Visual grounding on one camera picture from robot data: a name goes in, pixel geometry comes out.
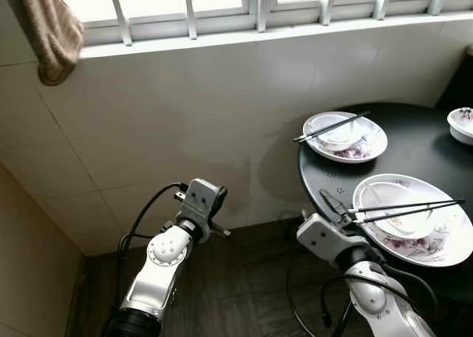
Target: round table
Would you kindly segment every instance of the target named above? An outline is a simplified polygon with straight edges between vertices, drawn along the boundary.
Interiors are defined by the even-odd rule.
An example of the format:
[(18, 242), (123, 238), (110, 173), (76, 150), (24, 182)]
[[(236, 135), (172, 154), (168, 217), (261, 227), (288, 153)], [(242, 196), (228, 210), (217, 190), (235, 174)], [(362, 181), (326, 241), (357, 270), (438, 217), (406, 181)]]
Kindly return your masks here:
[[(367, 118), (386, 132), (388, 147), (370, 162), (346, 164), (322, 157), (307, 144), (300, 146), (299, 173), (305, 191), (321, 215), (338, 219), (321, 197), (320, 189), (326, 189), (351, 208), (353, 191), (364, 178), (396, 173), (425, 180), (453, 198), (466, 198), (462, 206), (473, 219), (473, 147), (457, 142), (450, 135), (447, 112), (401, 103), (366, 103), (340, 110), (352, 113), (370, 110)], [(437, 294), (473, 304), (473, 255), (454, 267), (425, 268), (382, 252), (392, 265), (424, 278)]]

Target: towel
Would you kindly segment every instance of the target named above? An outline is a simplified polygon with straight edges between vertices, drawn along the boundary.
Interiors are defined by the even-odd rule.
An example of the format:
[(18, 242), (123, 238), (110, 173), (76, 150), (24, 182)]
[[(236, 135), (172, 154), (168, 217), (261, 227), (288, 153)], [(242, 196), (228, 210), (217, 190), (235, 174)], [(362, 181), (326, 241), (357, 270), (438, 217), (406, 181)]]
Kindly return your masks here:
[(78, 62), (84, 28), (63, 0), (8, 0), (38, 57), (43, 84), (58, 85)]

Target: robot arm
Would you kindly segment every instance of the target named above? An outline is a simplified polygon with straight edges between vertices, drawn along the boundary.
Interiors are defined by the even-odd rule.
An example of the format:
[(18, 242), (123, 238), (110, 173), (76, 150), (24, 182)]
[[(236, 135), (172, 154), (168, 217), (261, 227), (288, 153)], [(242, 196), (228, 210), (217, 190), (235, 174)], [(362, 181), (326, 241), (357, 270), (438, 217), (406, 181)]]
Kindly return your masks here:
[[(365, 238), (347, 236), (343, 229), (313, 214), (299, 227), (297, 239), (345, 275), (372, 279), (406, 295), (402, 285), (375, 262), (375, 255)], [(368, 282), (356, 279), (346, 279), (346, 282), (353, 306), (367, 320), (374, 336), (435, 337), (428, 324), (405, 300)]]
[(212, 231), (229, 236), (212, 222), (227, 190), (201, 179), (192, 180), (182, 201), (177, 224), (155, 236), (146, 249), (146, 262), (136, 275), (106, 337), (157, 337), (175, 292), (174, 284), (195, 242), (205, 242)]

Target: window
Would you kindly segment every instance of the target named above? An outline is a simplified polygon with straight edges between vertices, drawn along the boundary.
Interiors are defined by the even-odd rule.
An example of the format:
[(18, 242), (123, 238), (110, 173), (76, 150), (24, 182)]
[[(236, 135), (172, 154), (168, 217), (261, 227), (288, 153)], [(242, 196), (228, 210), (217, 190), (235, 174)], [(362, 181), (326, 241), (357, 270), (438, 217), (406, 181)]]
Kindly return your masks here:
[(103, 44), (355, 18), (471, 11), (473, 0), (64, 0), (86, 28), (87, 44)]

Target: window sill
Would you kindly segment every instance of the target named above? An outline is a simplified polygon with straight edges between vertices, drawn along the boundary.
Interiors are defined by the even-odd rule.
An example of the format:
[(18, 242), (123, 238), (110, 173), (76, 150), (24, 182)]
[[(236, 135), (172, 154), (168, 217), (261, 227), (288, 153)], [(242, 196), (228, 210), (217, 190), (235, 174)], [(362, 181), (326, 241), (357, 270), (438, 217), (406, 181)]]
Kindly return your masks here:
[(378, 21), (372, 18), (356, 19), (351, 21), (334, 21), (329, 26), (323, 26), (321, 24), (306, 24), (295, 27), (273, 28), (264, 33), (258, 33), (256, 30), (245, 30), (232, 33), (199, 35), (199, 38), (196, 40), (191, 40), (189, 37), (163, 38), (148, 41), (136, 41), (130, 47), (127, 47), (122, 43), (94, 45), (84, 47), (81, 51), (80, 58), (105, 58), (109, 56), (132, 55), (143, 52), (194, 49), (198, 47), (241, 44), (282, 38), (296, 38), (299, 36), (337, 33), (350, 30), (461, 20), (473, 20), (473, 11), (444, 13), (441, 16), (429, 16), (426, 14), (416, 16), (392, 16), (386, 17), (383, 21)]

